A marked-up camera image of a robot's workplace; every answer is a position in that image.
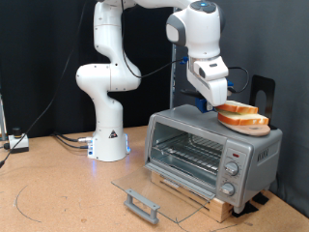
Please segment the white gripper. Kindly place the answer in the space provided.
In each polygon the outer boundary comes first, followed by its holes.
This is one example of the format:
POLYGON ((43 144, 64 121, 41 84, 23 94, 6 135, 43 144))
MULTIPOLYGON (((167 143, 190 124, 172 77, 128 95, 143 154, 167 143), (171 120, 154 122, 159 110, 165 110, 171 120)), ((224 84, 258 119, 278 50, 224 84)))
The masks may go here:
POLYGON ((214 111, 215 106, 227 100, 229 70, 221 56, 211 59, 189 58, 187 80, 208 101, 207 111, 214 111))

